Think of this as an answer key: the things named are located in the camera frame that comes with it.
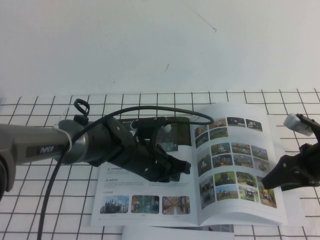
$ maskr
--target white wall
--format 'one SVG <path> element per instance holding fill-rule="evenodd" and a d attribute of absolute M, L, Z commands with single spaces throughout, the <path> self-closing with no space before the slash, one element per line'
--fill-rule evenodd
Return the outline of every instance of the white wall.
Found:
<path fill-rule="evenodd" d="M 319 69 L 320 0 L 0 1 L 3 96 L 317 87 Z"/>

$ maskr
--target grid paper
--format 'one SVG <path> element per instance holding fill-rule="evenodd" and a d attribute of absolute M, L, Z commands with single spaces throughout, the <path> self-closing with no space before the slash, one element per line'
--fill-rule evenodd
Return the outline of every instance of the grid paper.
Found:
<path fill-rule="evenodd" d="M 0 123 L 51 128 L 70 106 L 64 119 L 78 111 L 75 99 L 88 100 L 89 120 L 116 110 L 145 105 L 176 107 L 198 111 L 208 104 L 237 102 L 253 104 L 271 115 L 286 154 L 295 155 L 307 137 L 283 126 L 288 113 L 306 114 L 320 123 L 320 92 L 263 91 L 74 95 L 55 97 L 12 97 L 0 102 Z M 127 112 L 117 118 L 174 116 L 161 110 Z M 18 165 L 13 189 L 0 202 L 0 240 L 35 240 L 43 196 L 56 162 L 46 159 Z M 61 166 L 51 191 L 43 228 L 44 240 L 120 240 L 122 226 L 90 227 L 98 180 L 98 168 L 85 163 Z M 320 188 L 297 190 L 305 210 L 308 228 L 234 225 L 236 240 L 320 240 Z"/>

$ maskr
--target white cable tie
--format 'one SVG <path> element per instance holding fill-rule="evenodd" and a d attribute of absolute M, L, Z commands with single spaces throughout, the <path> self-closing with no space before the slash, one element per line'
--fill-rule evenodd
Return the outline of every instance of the white cable tie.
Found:
<path fill-rule="evenodd" d="M 59 117 L 59 119 L 58 119 L 58 122 L 56 122 L 56 123 L 53 125 L 53 128 L 54 128 L 54 129 L 56 129 L 56 130 L 58 130 L 58 131 L 60 131 L 60 132 L 62 132 L 62 133 L 64 133 L 64 134 L 66 134 L 67 138 L 69 139 L 70 146 L 69 146 L 68 153 L 69 153 L 70 150 L 72 149 L 72 139 L 71 139 L 71 136 L 70 136 L 70 134 L 69 134 L 68 132 L 66 132 L 66 131 L 64 131 L 64 130 L 62 130 L 62 129 L 59 128 L 58 123 L 61 121 L 62 117 L 67 114 L 69 108 L 70 108 L 70 106 L 68 106 L 67 109 L 60 115 L 60 117 Z"/>

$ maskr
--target open booklet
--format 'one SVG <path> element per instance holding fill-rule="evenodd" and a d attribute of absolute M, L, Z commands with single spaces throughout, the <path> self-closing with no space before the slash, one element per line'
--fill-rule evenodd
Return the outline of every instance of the open booklet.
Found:
<path fill-rule="evenodd" d="M 92 226 L 287 223 L 281 189 L 267 190 L 262 184 L 278 162 L 264 111 L 222 102 L 199 112 L 213 117 L 214 123 L 172 124 L 170 132 L 157 137 L 168 154 L 191 163 L 190 174 L 181 174 L 178 182 L 149 182 L 108 162 L 102 164 Z M 196 116 L 177 118 L 201 121 Z M 130 129 L 133 119 L 120 121 Z"/>

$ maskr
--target printed photo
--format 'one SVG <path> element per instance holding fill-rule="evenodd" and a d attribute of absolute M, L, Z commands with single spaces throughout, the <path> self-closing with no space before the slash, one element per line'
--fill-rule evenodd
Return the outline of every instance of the printed photo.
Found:
<path fill-rule="evenodd" d="M 233 143 L 231 143 L 231 146 L 232 146 L 232 152 L 235 154 L 251 155 L 249 144 L 233 142 Z"/>
<path fill-rule="evenodd" d="M 208 137 L 208 133 L 207 132 L 205 132 L 202 135 L 198 136 L 198 138 L 195 139 L 195 148 L 197 149 L 202 144 L 208 142 L 208 140 L 209 140 L 209 137 Z"/>
<path fill-rule="evenodd" d="M 209 125 L 209 129 L 215 129 L 220 127 L 226 127 L 227 121 L 225 118 L 214 119 L 214 122 Z"/>
<path fill-rule="evenodd" d="M 219 143 L 211 146 L 211 154 L 219 155 L 219 154 L 229 154 L 231 153 L 230 144 L 228 142 Z"/>
<path fill-rule="evenodd" d="M 250 186 L 239 186 L 239 195 L 243 200 L 259 202 L 259 194 L 256 188 Z"/>
<path fill-rule="evenodd" d="M 181 215 L 190 213 L 188 196 L 164 196 L 162 198 L 162 213 L 164 215 Z"/>
<path fill-rule="evenodd" d="M 252 155 L 254 157 L 264 159 L 264 160 L 269 160 L 267 150 L 257 146 L 253 146 L 253 145 L 251 145 L 251 149 L 252 149 Z"/>
<path fill-rule="evenodd" d="M 126 214 L 129 208 L 129 196 L 104 196 L 102 198 L 101 214 Z"/>
<path fill-rule="evenodd" d="M 233 171 L 225 171 L 214 175 L 214 182 L 216 186 L 225 184 L 235 184 L 236 176 Z"/>
<path fill-rule="evenodd" d="M 209 134 L 210 134 L 210 140 L 225 138 L 225 137 L 228 137 L 228 130 L 226 127 L 216 128 L 211 130 Z"/>
<path fill-rule="evenodd" d="M 208 126 L 200 125 L 194 130 L 194 137 L 197 138 L 199 135 L 203 134 L 206 131 L 208 131 Z"/>
<path fill-rule="evenodd" d="M 266 172 L 266 173 L 270 172 L 269 162 L 267 162 L 265 160 L 254 157 L 253 158 L 253 165 L 254 165 L 255 169 L 258 169 L 258 170 Z"/>
<path fill-rule="evenodd" d="M 253 121 L 250 119 L 246 119 L 246 126 L 248 127 L 248 129 L 254 129 L 257 130 L 259 132 L 262 132 L 262 126 L 261 123 L 258 121 Z"/>
<path fill-rule="evenodd" d="M 263 205 L 267 205 L 269 207 L 277 208 L 276 203 L 276 197 L 275 192 L 273 189 L 265 189 L 263 183 L 262 183 L 262 177 L 257 176 L 256 177 L 258 182 L 258 189 L 259 189 L 259 195 L 260 195 L 260 202 Z"/>
<path fill-rule="evenodd" d="M 212 158 L 212 165 L 214 168 L 226 167 L 226 166 L 233 165 L 231 154 L 214 156 Z"/>
<path fill-rule="evenodd" d="M 218 201 L 225 200 L 225 199 L 237 199 L 238 190 L 237 185 L 226 185 L 226 186 L 219 186 L 216 188 L 216 199 Z"/>
<path fill-rule="evenodd" d="M 233 154 L 233 159 L 234 159 L 234 165 L 247 167 L 247 168 L 254 168 L 254 164 L 252 162 L 251 156 Z"/>
<path fill-rule="evenodd" d="M 131 212 L 134 214 L 158 214 L 159 196 L 133 195 Z"/>
<path fill-rule="evenodd" d="M 257 180 L 256 178 L 247 172 L 237 171 L 236 172 L 236 179 L 238 184 L 248 185 L 251 187 L 257 187 Z"/>
<path fill-rule="evenodd" d="M 200 177 L 205 172 L 212 169 L 211 167 L 211 156 L 210 148 L 205 148 L 196 155 L 198 176 Z"/>
<path fill-rule="evenodd" d="M 231 117 L 227 117 L 226 119 L 229 126 L 242 127 L 242 128 L 246 127 L 246 123 L 243 118 L 231 116 Z"/>
<path fill-rule="evenodd" d="M 199 187 L 200 187 L 201 209 L 204 209 L 206 206 L 216 201 L 214 178 L 212 176 L 205 178 L 203 181 L 200 182 Z"/>

